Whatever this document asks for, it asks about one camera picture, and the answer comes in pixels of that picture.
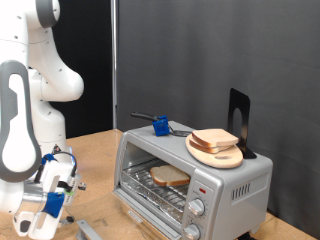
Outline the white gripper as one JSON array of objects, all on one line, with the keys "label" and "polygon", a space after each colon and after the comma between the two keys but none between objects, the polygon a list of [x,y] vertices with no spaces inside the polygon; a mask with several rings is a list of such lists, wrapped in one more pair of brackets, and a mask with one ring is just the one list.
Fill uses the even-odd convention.
[{"label": "white gripper", "polygon": [[46,200],[35,213],[29,229],[30,238],[51,240],[59,221],[61,224],[72,224],[75,221],[73,216],[67,216],[62,220],[60,218],[64,208],[72,205],[77,189],[86,190],[87,185],[80,181],[81,176],[72,164],[50,161],[45,165],[41,183]]}]

